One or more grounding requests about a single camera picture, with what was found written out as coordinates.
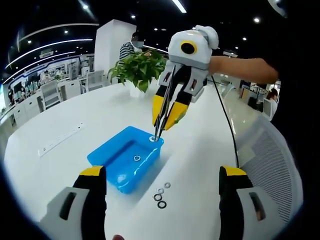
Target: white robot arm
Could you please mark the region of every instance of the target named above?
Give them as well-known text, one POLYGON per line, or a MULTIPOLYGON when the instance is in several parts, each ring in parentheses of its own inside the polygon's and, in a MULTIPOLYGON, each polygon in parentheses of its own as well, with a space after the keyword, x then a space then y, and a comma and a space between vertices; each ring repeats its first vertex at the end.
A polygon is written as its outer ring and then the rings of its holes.
POLYGON ((164 130, 177 123, 186 114, 190 102, 196 102, 201 96, 207 83, 212 49, 217 49, 218 44, 218 34, 210 26, 197 25, 194 30, 180 31, 172 36, 168 47, 169 60, 159 77, 160 87, 153 101, 152 123, 156 129, 157 119, 165 114, 163 105, 171 101, 178 83, 183 87, 169 115, 164 117, 164 130), (168 87, 172 89, 165 96, 168 87))

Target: human hand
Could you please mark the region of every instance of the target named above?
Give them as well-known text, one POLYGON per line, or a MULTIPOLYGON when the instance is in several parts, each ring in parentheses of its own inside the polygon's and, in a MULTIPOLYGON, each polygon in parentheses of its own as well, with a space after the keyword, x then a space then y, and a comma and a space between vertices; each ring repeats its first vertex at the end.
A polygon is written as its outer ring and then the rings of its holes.
POLYGON ((150 51, 147 51, 145 54, 143 54, 143 55, 145 55, 145 56, 147 56, 147 57, 150 57, 151 56, 151 52, 150 51))
POLYGON ((125 239, 120 235, 114 235, 112 240, 125 240, 125 239))

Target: camera lens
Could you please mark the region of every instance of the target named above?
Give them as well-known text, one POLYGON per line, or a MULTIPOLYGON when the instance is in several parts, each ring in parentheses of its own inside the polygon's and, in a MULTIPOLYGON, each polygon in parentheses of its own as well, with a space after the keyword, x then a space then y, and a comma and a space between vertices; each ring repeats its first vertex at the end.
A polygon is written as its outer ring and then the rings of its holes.
POLYGON ((193 54, 195 52, 195 47, 191 43, 186 42, 181 45, 181 50, 185 54, 193 54))

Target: metal washer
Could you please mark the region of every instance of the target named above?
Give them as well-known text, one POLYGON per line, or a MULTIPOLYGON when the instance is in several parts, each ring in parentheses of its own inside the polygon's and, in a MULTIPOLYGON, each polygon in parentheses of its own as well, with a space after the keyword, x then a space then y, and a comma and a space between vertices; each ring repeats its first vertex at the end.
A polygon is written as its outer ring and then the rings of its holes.
POLYGON ((153 200, 155 200, 156 202, 161 201, 162 200, 162 195, 159 194, 159 193, 156 193, 155 195, 153 195, 153 200))
POLYGON ((149 137, 150 142, 156 142, 156 137, 155 136, 151 136, 149 137))
POLYGON ((135 155, 135 156, 133 157, 133 160, 134 160, 135 162, 138 162, 138 161, 141 160, 141 157, 140 157, 139 155, 135 155))
POLYGON ((168 188, 170 188, 170 187, 171 187, 170 182, 166 182, 166 183, 164 184, 164 188, 165 188, 165 189, 168 189, 168 188))
POLYGON ((163 194, 163 193, 165 192, 165 190, 161 187, 161 188, 158 188, 158 189, 156 190, 156 192, 157 192, 158 194, 163 194))
POLYGON ((164 208, 166 208, 166 206, 167 206, 167 203, 165 202, 165 201, 158 201, 158 208, 160 208, 160 209, 164 209, 164 208))

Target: black cable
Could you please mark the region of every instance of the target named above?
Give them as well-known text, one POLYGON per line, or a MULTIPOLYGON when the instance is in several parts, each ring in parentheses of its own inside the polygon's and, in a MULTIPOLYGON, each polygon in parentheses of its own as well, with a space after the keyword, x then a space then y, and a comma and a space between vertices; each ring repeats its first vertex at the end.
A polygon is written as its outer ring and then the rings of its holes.
POLYGON ((222 102, 222 99, 221 99, 221 96, 220 96, 220 93, 218 91, 218 88, 217 88, 217 84, 216 84, 216 81, 214 79, 213 76, 211 76, 212 80, 213 80, 213 84, 215 86, 215 90, 216 90, 216 93, 218 94, 219 96, 219 100, 220 100, 220 103, 221 103, 221 106, 222 106, 222 109, 223 109, 223 112, 224 112, 224 115, 226 117, 226 120, 228 121, 228 124, 229 124, 229 127, 230 127, 230 131, 231 131, 231 134, 232 134, 232 140, 233 140, 233 146, 234 146, 234 153, 235 153, 235 160, 236 160, 236 167, 239 168, 239 159, 238 159, 238 154, 237 154, 237 145, 236 145, 236 139, 235 139, 235 135, 234 135, 234 131, 232 130, 232 127, 231 127, 231 123, 229 121, 229 118, 228 118, 228 115, 227 115, 227 112, 225 110, 225 107, 224 107, 224 104, 222 102))

